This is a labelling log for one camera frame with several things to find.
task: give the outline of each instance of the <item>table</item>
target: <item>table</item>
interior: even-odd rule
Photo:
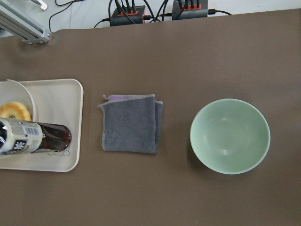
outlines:
[[[79,164],[1,170],[1,225],[300,225],[300,9],[61,30],[41,46],[8,37],[0,62],[2,81],[84,87]],[[103,151],[102,95],[151,93],[164,102],[158,153]],[[253,104],[269,123],[269,153],[250,172],[214,172],[190,146],[194,116],[221,98]]]

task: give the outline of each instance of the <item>power strip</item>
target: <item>power strip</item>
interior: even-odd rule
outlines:
[[[144,23],[144,11],[145,6],[136,6],[136,12],[133,12],[133,8],[130,7],[131,12],[127,12],[127,15],[134,21],[135,24],[143,24]],[[128,18],[123,13],[118,13],[117,9],[115,9],[112,17],[111,17],[111,27],[112,26],[121,26],[121,25],[129,25],[133,24],[129,21]]]
[[[189,0],[185,7],[185,1],[176,0],[173,4],[172,20],[184,20],[207,17],[208,0]]]

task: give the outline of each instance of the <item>white floor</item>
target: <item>white floor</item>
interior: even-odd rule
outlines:
[[[8,1],[46,28],[48,28],[49,17],[66,7],[56,6],[55,0],[44,0],[48,5],[46,10],[40,9],[39,6],[34,4],[31,0]],[[57,0],[59,4],[69,1],[70,0]],[[154,14],[157,13],[162,2],[163,0],[148,0]],[[55,32],[61,29],[93,28],[98,21],[108,17],[108,3],[109,0],[85,0],[76,2],[66,11],[52,18],[51,29]],[[136,0],[135,4],[137,6],[144,5],[144,2],[143,0]],[[166,13],[172,11],[172,4],[173,1],[169,0]],[[301,0],[208,0],[208,8],[224,10],[232,14],[243,14],[301,8]],[[113,12],[114,9],[115,3],[112,3],[111,11]],[[224,16],[224,14],[219,13],[216,16]],[[98,28],[108,26],[109,22],[102,22]],[[1,36],[7,36],[7,33],[1,31],[0,37]]]

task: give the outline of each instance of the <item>bottle label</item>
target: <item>bottle label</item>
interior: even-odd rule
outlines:
[[[5,119],[10,127],[10,150],[2,154],[24,154],[37,150],[43,139],[41,127],[30,121]]]

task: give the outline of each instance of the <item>folded cloth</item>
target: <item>folded cloth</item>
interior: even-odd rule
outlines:
[[[110,95],[103,111],[105,151],[156,153],[163,103],[155,95]]]

